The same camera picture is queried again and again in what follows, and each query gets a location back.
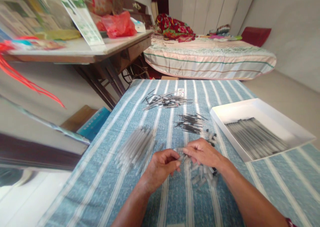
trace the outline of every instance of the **wardrobe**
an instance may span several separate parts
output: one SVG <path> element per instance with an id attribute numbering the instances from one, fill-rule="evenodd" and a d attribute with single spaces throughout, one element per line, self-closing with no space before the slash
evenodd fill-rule
<path id="1" fill-rule="evenodd" d="M 196 34 L 226 24 L 238 35 L 252 0 L 169 0 L 171 17 L 187 23 Z"/>

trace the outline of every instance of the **forearm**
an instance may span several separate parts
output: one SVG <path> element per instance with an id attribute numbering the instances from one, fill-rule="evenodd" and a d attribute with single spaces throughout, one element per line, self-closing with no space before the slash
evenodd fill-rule
<path id="1" fill-rule="evenodd" d="M 150 195 L 151 193 L 146 191 L 143 183 L 139 181 L 121 208 L 112 227 L 141 226 Z"/>
<path id="2" fill-rule="evenodd" d="M 218 167 L 247 226 L 287 226 L 285 217 L 226 158 Z"/>

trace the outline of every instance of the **blue book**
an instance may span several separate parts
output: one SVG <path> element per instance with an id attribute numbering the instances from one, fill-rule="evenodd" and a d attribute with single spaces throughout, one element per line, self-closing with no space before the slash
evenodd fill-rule
<path id="1" fill-rule="evenodd" d="M 105 107 L 102 107 L 80 129 L 78 129 L 77 133 L 92 141 L 109 115 L 110 111 Z"/>

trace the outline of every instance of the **white box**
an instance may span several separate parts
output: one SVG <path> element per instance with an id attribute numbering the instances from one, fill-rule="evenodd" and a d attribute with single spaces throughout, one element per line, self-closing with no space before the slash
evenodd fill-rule
<path id="1" fill-rule="evenodd" d="M 316 139 L 306 129 L 258 98 L 213 107 L 210 114 L 244 162 L 256 160 L 253 160 L 247 154 L 225 124 L 254 117 L 288 144 L 289 148 L 286 151 L 303 146 Z"/>

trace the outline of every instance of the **person's right hand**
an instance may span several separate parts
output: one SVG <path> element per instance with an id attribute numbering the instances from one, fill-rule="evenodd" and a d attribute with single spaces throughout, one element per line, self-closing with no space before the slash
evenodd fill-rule
<path id="1" fill-rule="evenodd" d="M 204 138 L 191 141 L 183 148 L 183 152 L 195 159 L 198 164 L 218 167 L 224 158 Z"/>

